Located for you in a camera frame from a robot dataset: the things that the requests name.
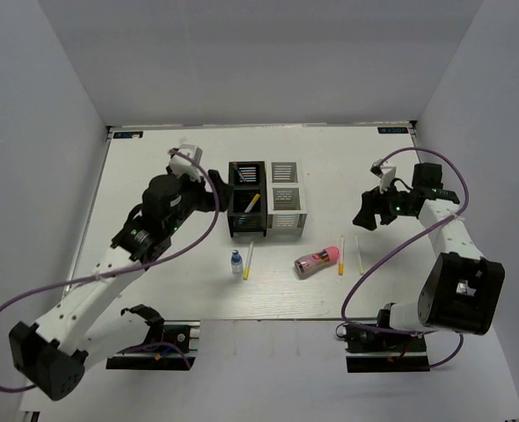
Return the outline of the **pale yellow capped white marker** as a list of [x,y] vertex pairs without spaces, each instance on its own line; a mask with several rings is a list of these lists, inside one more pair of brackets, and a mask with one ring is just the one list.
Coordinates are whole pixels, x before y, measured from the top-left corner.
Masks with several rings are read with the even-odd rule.
[[362,248],[361,248],[361,243],[360,243],[359,237],[357,235],[355,235],[355,237],[354,237],[354,244],[355,244],[355,258],[356,258],[357,269],[358,269],[358,272],[360,275],[364,275],[365,267],[364,267],[363,259],[362,259]]

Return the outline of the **small blue capped bottle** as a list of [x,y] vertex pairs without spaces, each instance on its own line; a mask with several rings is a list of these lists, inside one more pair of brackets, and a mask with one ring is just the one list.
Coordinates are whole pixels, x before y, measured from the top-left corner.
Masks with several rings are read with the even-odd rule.
[[232,274],[242,277],[244,273],[244,261],[238,250],[233,250],[230,256]]

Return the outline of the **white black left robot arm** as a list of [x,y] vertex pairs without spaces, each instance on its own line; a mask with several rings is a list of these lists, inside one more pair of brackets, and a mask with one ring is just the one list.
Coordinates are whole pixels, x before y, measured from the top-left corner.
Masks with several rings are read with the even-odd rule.
[[14,367],[53,401],[65,398],[95,364],[121,350],[153,351],[164,340],[164,319],[153,308],[121,309],[114,324],[97,333],[99,316],[171,247],[172,237],[195,212],[227,210],[233,186],[219,173],[207,176],[169,168],[144,190],[89,280],[82,280],[32,324],[9,333]]

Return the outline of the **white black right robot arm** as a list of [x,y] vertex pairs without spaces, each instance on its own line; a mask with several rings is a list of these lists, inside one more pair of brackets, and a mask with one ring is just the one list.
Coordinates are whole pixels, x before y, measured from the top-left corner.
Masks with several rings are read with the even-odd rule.
[[373,231],[399,216],[416,218],[427,230],[435,264],[412,302],[391,302],[380,309],[376,342],[393,351],[404,344],[407,333],[454,331],[484,335],[492,324],[505,279],[502,264],[478,249],[458,216],[460,200],[442,183],[439,164],[416,164],[412,185],[396,186],[393,166],[371,167],[377,187],[362,194],[362,207],[353,223]]

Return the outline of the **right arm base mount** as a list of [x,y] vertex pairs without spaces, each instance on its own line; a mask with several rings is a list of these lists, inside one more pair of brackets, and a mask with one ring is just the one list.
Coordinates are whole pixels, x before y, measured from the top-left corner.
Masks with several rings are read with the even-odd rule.
[[408,334],[385,333],[390,329],[391,305],[378,311],[371,331],[341,323],[335,335],[346,345],[348,373],[411,373],[428,372],[427,344],[423,337]]

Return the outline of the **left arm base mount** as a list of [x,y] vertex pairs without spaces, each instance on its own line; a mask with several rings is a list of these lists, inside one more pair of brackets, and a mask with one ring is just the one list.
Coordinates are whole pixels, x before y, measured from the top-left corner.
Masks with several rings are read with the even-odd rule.
[[198,354],[201,323],[166,321],[157,334],[140,346],[116,353],[106,360],[107,370],[189,371]]

